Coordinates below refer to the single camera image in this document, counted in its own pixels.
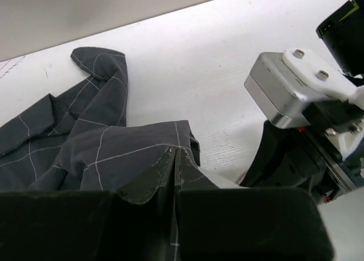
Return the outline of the white pillow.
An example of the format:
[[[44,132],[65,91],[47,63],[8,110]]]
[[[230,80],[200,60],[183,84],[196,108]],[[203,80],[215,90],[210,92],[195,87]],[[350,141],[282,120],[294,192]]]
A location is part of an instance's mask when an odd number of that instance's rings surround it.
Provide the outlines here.
[[[234,260],[362,260],[363,190],[315,204],[300,189],[240,187],[213,172],[214,252]]]

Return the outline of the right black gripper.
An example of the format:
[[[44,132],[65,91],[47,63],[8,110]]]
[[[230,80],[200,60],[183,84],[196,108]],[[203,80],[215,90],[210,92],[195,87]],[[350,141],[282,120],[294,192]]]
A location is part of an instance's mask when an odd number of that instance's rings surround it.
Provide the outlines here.
[[[363,0],[347,1],[316,34],[339,64],[336,70],[363,87]],[[363,187],[363,109],[322,101],[303,115],[313,124],[279,129],[264,122],[241,186],[301,188],[319,204]]]

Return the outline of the dark grey checked pillowcase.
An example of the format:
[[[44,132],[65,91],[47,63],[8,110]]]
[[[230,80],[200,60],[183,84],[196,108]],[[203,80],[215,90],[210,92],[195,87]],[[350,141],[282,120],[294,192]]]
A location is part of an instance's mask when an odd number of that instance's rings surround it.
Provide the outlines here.
[[[200,163],[188,121],[127,125],[125,54],[79,47],[71,59],[85,80],[1,127],[1,191],[116,190],[174,148]]]

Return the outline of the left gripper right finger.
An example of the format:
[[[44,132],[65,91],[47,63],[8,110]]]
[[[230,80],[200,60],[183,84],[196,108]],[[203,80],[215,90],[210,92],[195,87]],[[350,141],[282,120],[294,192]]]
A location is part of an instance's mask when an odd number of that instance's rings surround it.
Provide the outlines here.
[[[222,189],[186,150],[176,162],[182,260],[333,260],[334,247],[312,197],[286,187]]]

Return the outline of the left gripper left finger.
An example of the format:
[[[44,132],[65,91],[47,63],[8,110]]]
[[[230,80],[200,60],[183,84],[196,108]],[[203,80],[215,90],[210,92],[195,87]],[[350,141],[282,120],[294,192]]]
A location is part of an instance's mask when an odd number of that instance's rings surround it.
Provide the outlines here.
[[[164,260],[175,149],[120,190],[1,194],[2,260]]]

